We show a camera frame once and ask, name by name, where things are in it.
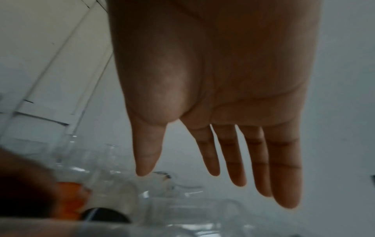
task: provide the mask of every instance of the hand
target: hand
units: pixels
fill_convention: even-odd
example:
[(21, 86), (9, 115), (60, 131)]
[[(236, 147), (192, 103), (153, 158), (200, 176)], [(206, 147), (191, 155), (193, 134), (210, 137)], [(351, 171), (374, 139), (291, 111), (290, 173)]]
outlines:
[(299, 125), (320, 1), (109, 1), (116, 64), (132, 126), (136, 171), (161, 155), (180, 119), (212, 175), (246, 184), (235, 125), (245, 136), (257, 190), (287, 208), (302, 189)]
[(0, 216), (50, 217), (59, 194), (41, 165), (0, 148)]

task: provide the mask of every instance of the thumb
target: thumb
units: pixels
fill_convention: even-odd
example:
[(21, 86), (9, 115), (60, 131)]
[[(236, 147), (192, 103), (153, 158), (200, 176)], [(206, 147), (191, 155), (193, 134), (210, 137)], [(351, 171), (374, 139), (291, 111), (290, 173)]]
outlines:
[(154, 169), (161, 155), (167, 124), (151, 124), (129, 106), (127, 112), (132, 127), (136, 173), (145, 176)]

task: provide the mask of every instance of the orange object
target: orange object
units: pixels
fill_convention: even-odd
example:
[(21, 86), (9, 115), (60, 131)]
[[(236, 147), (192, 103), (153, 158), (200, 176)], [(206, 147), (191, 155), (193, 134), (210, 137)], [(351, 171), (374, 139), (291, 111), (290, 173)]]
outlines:
[(73, 182), (59, 182), (58, 185), (61, 198), (56, 219), (78, 220), (79, 211), (89, 199), (91, 190)]

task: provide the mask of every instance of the finger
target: finger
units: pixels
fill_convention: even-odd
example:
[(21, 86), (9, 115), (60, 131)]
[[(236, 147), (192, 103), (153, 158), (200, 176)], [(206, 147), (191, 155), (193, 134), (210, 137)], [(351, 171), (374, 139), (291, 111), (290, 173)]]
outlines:
[(267, 142), (272, 194), (277, 203), (294, 208), (302, 192), (302, 162), (299, 118), (275, 126), (263, 127)]
[(246, 185), (246, 175), (234, 125), (212, 125), (221, 146), (229, 177), (237, 186)]
[(127, 112), (132, 126), (136, 173), (139, 176), (145, 176), (154, 169), (161, 155), (167, 124), (150, 124), (136, 115), (128, 106)]
[(204, 164), (213, 176), (220, 175), (220, 164), (215, 148), (214, 135), (210, 126), (201, 129), (188, 129), (198, 144)]
[(249, 149), (255, 187), (265, 197), (272, 197), (267, 144), (258, 126), (238, 126)]

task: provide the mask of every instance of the palm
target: palm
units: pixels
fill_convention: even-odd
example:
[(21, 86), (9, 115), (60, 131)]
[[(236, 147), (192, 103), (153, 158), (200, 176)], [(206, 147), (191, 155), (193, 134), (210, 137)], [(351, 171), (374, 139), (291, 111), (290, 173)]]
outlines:
[(218, 7), (225, 2), (123, 3), (121, 17), (110, 4), (137, 173), (152, 171), (166, 125), (181, 119), (209, 172), (219, 175), (212, 125), (232, 181), (243, 186), (238, 125), (258, 191), (295, 207), (302, 179), (299, 117), (319, 3), (295, 0), (293, 8), (276, 0), (234, 1)]

